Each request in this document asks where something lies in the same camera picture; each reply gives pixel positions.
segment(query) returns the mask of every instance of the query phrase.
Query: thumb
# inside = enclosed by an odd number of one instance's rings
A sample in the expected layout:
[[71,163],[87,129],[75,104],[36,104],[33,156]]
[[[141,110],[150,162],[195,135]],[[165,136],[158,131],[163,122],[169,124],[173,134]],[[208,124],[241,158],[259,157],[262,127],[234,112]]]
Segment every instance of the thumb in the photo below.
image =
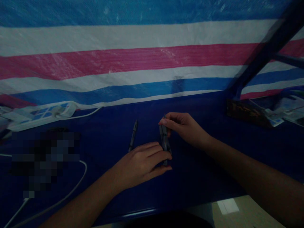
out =
[[169,120],[169,119],[162,119],[161,120],[161,124],[166,126],[167,128],[170,128],[174,131],[179,131],[179,129],[181,128],[181,125],[174,122],[173,120]]

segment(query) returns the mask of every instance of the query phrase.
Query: floor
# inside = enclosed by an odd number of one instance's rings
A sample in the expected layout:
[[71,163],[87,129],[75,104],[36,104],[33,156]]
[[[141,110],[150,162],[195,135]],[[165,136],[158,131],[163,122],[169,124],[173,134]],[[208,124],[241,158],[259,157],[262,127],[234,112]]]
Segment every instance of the floor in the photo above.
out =
[[[216,228],[284,228],[248,195],[213,202],[212,213]],[[111,228],[111,224],[95,228]]]

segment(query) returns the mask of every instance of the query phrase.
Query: forearm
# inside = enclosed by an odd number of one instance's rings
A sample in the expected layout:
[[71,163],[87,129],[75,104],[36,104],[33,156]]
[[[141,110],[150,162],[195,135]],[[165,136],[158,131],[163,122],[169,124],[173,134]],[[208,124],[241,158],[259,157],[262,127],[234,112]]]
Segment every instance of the forearm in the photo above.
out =
[[283,225],[304,225],[304,186],[301,183],[214,138],[201,149]]
[[105,206],[119,193],[108,172],[53,214],[40,228],[91,227]]

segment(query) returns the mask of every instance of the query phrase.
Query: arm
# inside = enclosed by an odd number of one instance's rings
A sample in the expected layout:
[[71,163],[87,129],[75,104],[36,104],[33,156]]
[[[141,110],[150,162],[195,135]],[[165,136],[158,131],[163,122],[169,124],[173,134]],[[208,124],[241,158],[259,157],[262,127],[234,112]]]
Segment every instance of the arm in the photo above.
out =
[[171,112],[167,118],[159,124],[204,150],[271,216],[286,227],[304,227],[304,185],[211,137],[188,113]]
[[155,168],[166,159],[172,159],[172,156],[163,151],[158,142],[136,147],[40,228],[91,227],[106,205],[121,191],[171,170],[170,166]]

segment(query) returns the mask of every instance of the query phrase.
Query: blue stripe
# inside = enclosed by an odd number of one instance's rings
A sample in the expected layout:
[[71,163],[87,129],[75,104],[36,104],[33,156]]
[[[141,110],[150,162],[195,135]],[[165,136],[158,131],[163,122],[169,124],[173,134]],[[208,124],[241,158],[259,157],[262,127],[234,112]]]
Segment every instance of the blue stripe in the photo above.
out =
[[304,70],[294,68],[286,71],[274,71],[256,75],[247,86],[270,84],[278,81],[290,81],[295,79],[304,79]]
[[182,24],[279,18],[292,0],[3,0],[0,25]]
[[111,102],[123,98],[146,98],[183,91],[224,90],[232,80],[233,78],[179,79],[137,85],[109,86],[89,92],[69,92],[65,90],[49,89],[18,93],[12,96],[37,105],[69,100],[79,104],[92,105],[99,102]]

